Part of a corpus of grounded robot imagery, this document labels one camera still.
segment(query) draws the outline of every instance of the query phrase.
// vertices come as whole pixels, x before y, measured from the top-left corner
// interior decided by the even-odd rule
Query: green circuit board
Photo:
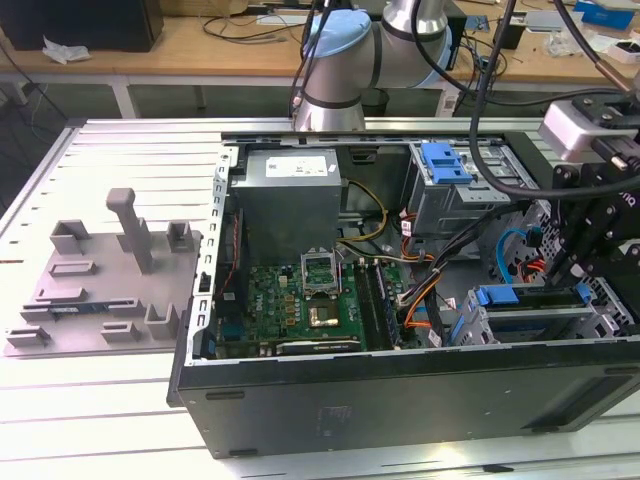
[[[401,274],[395,264],[383,266],[386,288],[391,294],[402,288]],[[309,269],[308,283],[331,280],[326,272]],[[314,327],[310,315],[318,294],[307,298],[303,292],[302,271],[299,265],[261,266],[251,269],[247,318],[244,322],[248,341],[286,341],[313,339],[358,340],[366,350],[363,319],[351,263],[341,265],[341,293],[319,294],[323,302],[337,306],[339,324]]]

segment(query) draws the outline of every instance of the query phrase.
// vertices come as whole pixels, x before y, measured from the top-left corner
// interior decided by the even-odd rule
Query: red wire
[[[231,270],[229,270],[229,275],[227,275],[226,280],[224,281],[224,285],[222,288],[216,293],[216,297],[219,297],[224,293],[224,291],[229,286],[229,282],[231,282],[231,277],[233,277],[233,272],[236,270],[236,264],[238,263],[238,215],[236,214],[235,220],[233,222],[233,263],[231,264]]]

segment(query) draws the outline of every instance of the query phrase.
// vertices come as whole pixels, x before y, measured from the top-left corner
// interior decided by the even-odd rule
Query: white paper
[[[324,157],[269,157],[267,177],[326,177],[327,161]]]
[[[66,65],[68,62],[77,62],[91,58],[87,47],[67,47],[47,40],[47,37],[43,38],[45,47],[42,49],[42,53],[58,63]]]
[[[620,41],[619,38],[607,37],[606,35],[596,35],[589,40],[589,45],[596,52],[605,53],[610,46],[615,45]]]

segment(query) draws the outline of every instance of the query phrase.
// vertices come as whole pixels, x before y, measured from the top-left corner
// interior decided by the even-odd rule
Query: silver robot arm
[[[294,102],[294,130],[364,130],[362,89],[424,87],[439,78],[420,55],[411,34],[414,1],[392,0],[382,22],[371,23],[363,11],[331,12],[307,67],[306,88]],[[444,67],[451,32],[443,6],[444,0],[422,1],[418,33],[429,55]]]

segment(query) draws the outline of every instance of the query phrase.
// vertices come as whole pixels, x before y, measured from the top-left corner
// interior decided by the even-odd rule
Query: blue cable
[[[513,283],[513,279],[511,278],[509,269],[504,263],[503,251],[504,242],[507,241],[507,238],[509,238],[509,235],[511,235],[512,233],[517,233],[521,237],[527,238],[527,232],[525,232],[524,230],[520,228],[510,228],[509,230],[506,230],[500,237],[500,240],[498,240],[498,244],[496,245],[496,263],[498,264],[498,269],[500,270],[500,274],[502,275],[502,278],[504,278],[505,283]]]

